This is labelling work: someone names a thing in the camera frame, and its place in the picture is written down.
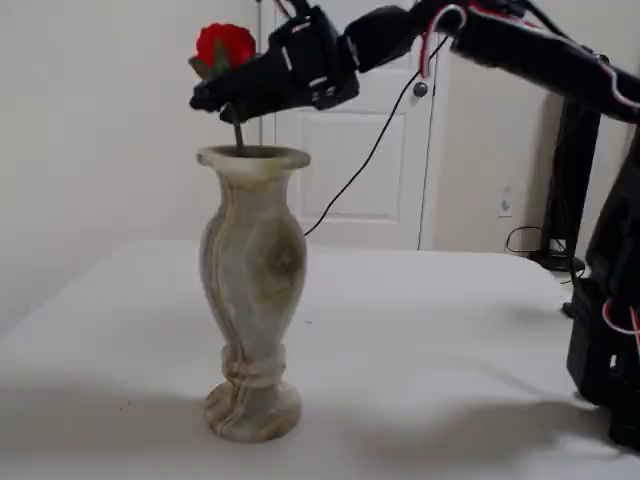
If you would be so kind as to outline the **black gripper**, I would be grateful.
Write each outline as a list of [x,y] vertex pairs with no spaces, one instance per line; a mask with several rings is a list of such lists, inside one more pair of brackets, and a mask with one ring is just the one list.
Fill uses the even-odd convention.
[[326,13],[318,6],[296,6],[269,35],[263,54],[202,79],[189,106],[243,124],[296,108],[328,110],[354,99],[359,90],[355,67]]

